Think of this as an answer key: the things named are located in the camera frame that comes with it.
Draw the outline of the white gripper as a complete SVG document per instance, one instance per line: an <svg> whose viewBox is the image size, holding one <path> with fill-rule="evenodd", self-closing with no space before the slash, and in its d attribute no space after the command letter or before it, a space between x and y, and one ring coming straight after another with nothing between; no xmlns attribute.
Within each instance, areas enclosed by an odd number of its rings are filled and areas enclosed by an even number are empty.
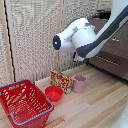
<svg viewBox="0 0 128 128"><path fill-rule="evenodd" d="M73 61L76 62L76 61L83 61L85 58L82 58L80 57L76 52L74 52L74 55L73 55Z"/></svg>

